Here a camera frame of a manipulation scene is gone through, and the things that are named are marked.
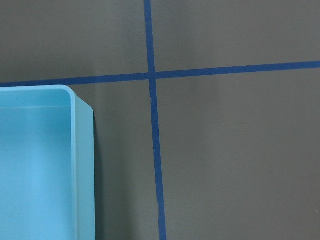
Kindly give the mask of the light blue plastic bin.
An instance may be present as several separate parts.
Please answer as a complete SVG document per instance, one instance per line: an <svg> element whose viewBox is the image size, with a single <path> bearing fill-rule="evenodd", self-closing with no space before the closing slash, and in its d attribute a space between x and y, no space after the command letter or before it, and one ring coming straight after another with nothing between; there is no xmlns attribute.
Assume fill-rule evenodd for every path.
<svg viewBox="0 0 320 240"><path fill-rule="evenodd" d="M0 237L96 237L94 113L65 85L0 90Z"/></svg>

